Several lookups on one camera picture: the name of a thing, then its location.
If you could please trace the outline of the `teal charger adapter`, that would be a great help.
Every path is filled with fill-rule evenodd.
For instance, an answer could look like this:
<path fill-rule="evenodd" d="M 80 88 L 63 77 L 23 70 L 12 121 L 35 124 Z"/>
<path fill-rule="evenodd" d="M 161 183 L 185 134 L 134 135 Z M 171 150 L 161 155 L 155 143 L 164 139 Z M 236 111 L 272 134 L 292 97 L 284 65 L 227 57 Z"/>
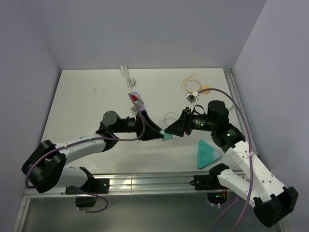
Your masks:
<path fill-rule="evenodd" d="M 176 135 L 165 133 L 164 130 L 161 130 L 160 133 L 161 133 L 161 135 L 163 135 L 162 141 L 174 140 L 174 139 L 178 138 L 178 136 L 176 136 Z"/>

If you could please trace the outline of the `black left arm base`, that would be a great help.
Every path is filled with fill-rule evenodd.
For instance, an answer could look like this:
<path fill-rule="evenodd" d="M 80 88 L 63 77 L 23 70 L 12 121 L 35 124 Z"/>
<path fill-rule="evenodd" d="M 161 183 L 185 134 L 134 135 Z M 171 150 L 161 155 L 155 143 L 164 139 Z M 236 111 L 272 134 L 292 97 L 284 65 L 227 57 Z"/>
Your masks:
<path fill-rule="evenodd" d="M 65 189 L 66 195 L 75 195 L 75 205 L 79 209 L 89 211 L 89 208 L 93 208 L 99 200 L 105 202 L 104 209 L 108 205 L 108 201 L 101 194 L 107 194 L 109 192 L 108 178 L 104 179 L 88 179 L 81 187 L 67 186 Z"/>

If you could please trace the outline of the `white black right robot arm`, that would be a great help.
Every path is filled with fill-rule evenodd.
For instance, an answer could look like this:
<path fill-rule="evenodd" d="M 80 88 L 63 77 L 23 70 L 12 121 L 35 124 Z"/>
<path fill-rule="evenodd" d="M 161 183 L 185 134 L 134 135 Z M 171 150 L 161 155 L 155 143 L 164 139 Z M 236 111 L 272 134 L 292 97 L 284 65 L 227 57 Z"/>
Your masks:
<path fill-rule="evenodd" d="M 229 122 L 229 111 L 223 101 L 209 102 L 207 113 L 194 114 L 185 108 L 178 120 L 165 129 L 165 133 L 183 137 L 193 130 L 209 131 L 214 143 L 222 149 L 248 176 L 246 181 L 236 175 L 227 165 L 220 163 L 210 169 L 209 183 L 213 188 L 226 187 L 245 200 L 253 208 L 258 220 L 272 227 L 293 212 L 298 192 L 286 187 L 250 151 L 244 135 Z"/>

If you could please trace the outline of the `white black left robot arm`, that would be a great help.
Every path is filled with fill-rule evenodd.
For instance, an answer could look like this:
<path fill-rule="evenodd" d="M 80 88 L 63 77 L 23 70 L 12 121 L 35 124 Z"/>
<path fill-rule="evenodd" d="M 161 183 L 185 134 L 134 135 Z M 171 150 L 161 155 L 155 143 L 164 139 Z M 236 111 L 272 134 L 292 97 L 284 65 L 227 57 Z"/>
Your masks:
<path fill-rule="evenodd" d="M 41 142 L 21 168 L 26 187 L 45 193 L 55 186 L 68 186 L 89 193 L 95 186 L 93 175 L 85 167 L 72 167 L 70 163 L 112 149 L 120 141 L 116 133 L 135 133 L 136 140 L 141 141 L 164 138 L 162 129 L 145 110 L 136 117 L 126 118 L 108 111 L 93 135 L 60 144 L 50 140 Z"/>

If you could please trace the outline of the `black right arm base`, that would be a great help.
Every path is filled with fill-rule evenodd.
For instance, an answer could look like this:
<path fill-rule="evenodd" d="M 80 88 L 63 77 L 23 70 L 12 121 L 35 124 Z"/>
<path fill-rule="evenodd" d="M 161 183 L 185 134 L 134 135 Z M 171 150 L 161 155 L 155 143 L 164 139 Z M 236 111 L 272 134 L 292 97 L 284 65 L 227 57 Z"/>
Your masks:
<path fill-rule="evenodd" d="M 225 204 L 228 201 L 227 187 L 222 186 L 212 174 L 194 175 L 190 185 L 196 191 L 206 191 L 207 199 L 215 205 Z"/>

